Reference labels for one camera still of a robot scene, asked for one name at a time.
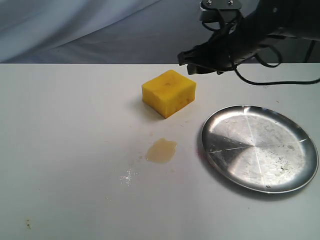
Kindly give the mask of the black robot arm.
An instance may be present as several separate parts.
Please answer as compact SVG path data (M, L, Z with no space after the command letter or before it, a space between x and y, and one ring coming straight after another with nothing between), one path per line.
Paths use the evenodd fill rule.
M188 74L223 73L280 40L320 39L318 0L260 0L247 16L238 0L202 0L200 21L211 37L178 54Z

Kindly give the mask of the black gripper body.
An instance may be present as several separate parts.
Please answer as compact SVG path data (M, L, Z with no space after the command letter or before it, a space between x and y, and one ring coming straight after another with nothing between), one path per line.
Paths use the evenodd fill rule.
M210 65L220 73L232 71L237 65L257 54L267 44L270 23L261 17L235 17L229 22L220 20L219 28L202 25L213 32L203 45L210 47Z

